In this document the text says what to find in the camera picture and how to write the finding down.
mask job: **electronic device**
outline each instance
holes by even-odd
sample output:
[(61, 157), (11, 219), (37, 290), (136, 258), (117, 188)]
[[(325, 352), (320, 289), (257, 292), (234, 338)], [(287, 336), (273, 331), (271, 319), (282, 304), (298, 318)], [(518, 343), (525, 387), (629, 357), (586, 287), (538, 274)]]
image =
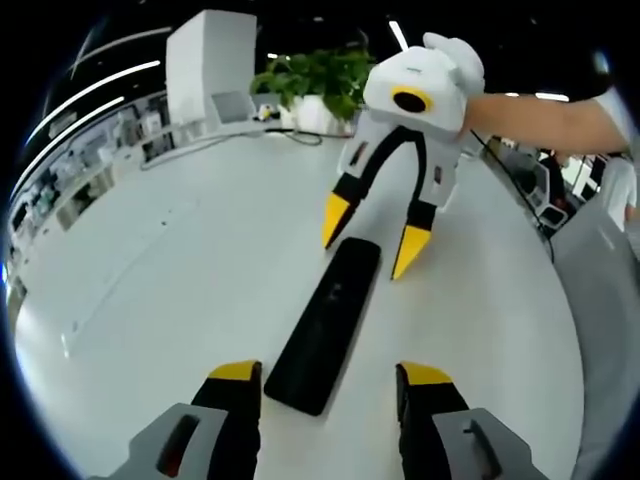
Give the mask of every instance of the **electronic device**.
[(342, 242), (264, 386), (290, 407), (320, 415), (329, 400), (380, 263), (380, 247)]

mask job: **ceiling light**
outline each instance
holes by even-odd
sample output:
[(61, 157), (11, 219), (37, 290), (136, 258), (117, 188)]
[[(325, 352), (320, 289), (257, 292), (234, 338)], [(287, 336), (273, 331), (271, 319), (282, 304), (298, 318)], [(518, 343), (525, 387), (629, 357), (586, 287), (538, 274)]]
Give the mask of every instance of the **ceiling light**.
[(404, 35), (402, 33), (402, 30), (400, 29), (400, 25), (398, 25), (398, 22), (396, 22), (395, 20), (391, 20), (389, 22), (389, 27), (391, 27), (391, 31), (396, 36), (396, 40), (398, 40), (398, 44), (400, 45), (400, 48), (403, 51), (407, 50), (409, 48), (409, 45), (407, 44), (407, 41), (404, 38)]
[(139, 72), (140, 70), (145, 70), (151, 67), (157, 67), (158, 65), (160, 65), (160, 60), (154, 60), (153, 62), (147, 62), (147, 63), (143, 63), (142, 65), (137, 65), (135, 67), (127, 68), (126, 70), (122, 70), (121, 72), (114, 73), (113, 75), (109, 75), (108, 77), (103, 78), (99, 82), (96, 82), (93, 85), (88, 86), (84, 90), (79, 91), (78, 93), (73, 95), (71, 98), (64, 101), (62, 104), (60, 104), (58, 107), (54, 108), (49, 115), (44, 117), (40, 121), (40, 123), (36, 125), (36, 128), (33, 129), (33, 132), (31, 132), (31, 135), (29, 135), (29, 138), (27, 138), (26, 143), (29, 143), (29, 141), (33, 138), (33, 136), (36, 133), (38, 133), (40, 130), (42, 130), (42, 127), (44, 127), (47, 123), (49, 123), (53, 119), (53, 117), (58, 115), (65, 108), (69, 107), (69, 105), (76, 102), (78, 99), (84, 97), (86, 94), (91, 93), (97, 88), (100, 88), (101, 86), (106, 85), (107, 83), (113, 82), (114, 80), (117, 80), (122, 77), (126, 77), (127, 75), (130, 75), (135, 72)]
[(561, 95), (559, 93), (538, 92), (536, 93), (536, 97), (541, 98), (542, 100), (556, 100), (558, 102), (569, 101), (569, 97), (567, 97), (566, 95)]
[(63, 130), (62, 133), (60, 133), (60, 135), (58, 135), (56, 138), (54, 138), (46, 147), (44, 147), (40, 151), (40, 153), (38, 153), (38, 155), (36, 155), (36, 157), (31, 161), (31, 163), (25, 169), (25, 171), (22, 172), (22, 175), (20, 175), (20, 178), (16, 182), (16, 186), (14, 187), (13, 191), (11, 192), (11, 197), (13, 197), (15, 195), (18, 187), (20, 187), (22, 185), (22, 182), (24, 182), (24, 180), (31, 174), (31, 171), (38, 166), (38, 162), (40, 162), (40, 160), (47, 153), (49, 153), (56, 145), (58, 145), (60, 142), (62, 142), (62, 140), (67, 138), (74, 130), (76, 130), (78, 127), (84, 125), (85, 123), (87, 123), (89, 120), (91, 120), (96, 115), (101, 114), (105, 110), (108, 110), (109, 108), (111, 108), (114, 105), (117, 105), (118, 103), (121, 103), (123, 101), (124, 101), (124, 97), (118, 97), (118, 98), (116, 98), (114, 100), (111, 100), (110, 102), (105, 103), (101, 107), (96, 108), (91, 113), (86, 114), (80, 120), (78, 120), (77, 122), (69, 125), (65, 130)]

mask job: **person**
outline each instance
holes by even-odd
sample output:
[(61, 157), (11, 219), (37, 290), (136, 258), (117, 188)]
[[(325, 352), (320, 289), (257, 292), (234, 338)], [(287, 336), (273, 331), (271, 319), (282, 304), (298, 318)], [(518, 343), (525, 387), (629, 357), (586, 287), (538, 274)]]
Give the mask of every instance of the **person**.
[(602, 175), (597, 196), (615, 224), (622, 231), (635, 214), (638, 180), (633, 165), (622, 154), (611, 154)]
[(638, 131), (615, 88), (572, 103), (503, 94), (473, 96), (462, 131), (469, 129), (575, 154), (635, 150), (638, 143)]
[(567, 209), (568, 203), (562, 169), (569, 166), (569, 157), (568, 154), (558, 151), (540, 161), (549, 170), (549, 200), (563, 210)]

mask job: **white table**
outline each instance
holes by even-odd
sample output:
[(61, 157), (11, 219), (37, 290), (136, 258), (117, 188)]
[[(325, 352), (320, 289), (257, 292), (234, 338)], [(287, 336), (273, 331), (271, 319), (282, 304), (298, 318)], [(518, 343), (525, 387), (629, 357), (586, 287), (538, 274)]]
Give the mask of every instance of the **white table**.
[[(129, 439), (217, 365), (258, 358), (266, 379), (333, 253), (321, 227), (341, 146), (238, 138), (131, 174), (50, 247), (18, 318), (18, 358), (83, 474), (112, 472)], [(462, 159), (431, 244), (391, 283), (417, 172), (408, 152), (383, 167), (341, 237), (376, 242), (383, 265), (335, 400), (312, 418), (264, 397), (256, 479), (401, 479), (403, 359), (442, 368), (546, 475), (569, 478), (582, 370), (544, 247), (488, 168)], [(65, 358), (73, 321), (84, 327)]]

